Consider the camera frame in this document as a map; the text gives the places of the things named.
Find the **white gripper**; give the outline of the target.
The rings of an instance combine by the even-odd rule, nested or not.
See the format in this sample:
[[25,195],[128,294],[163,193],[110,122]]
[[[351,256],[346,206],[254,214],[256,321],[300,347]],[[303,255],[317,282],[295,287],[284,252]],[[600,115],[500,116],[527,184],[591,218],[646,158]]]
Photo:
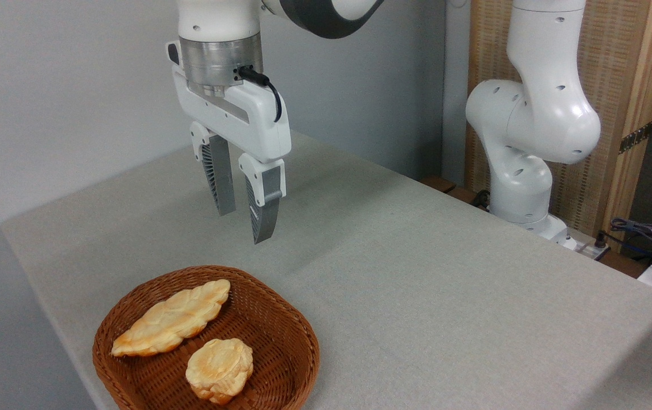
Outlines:
[[223,97],[198,95],[188,86],[179,55],[179,41],[167,43],[178,101],[185,114],[196,120],[190,125],[195,158],[205,170],[208,186],[219,215],[235,212],[228,142],[245,151],[238,164],[245,174],[253,241],[272,237],[281,198],[286,196],[283,160],[292,149],[288,111],[269,87],[251,81],[234,85]]

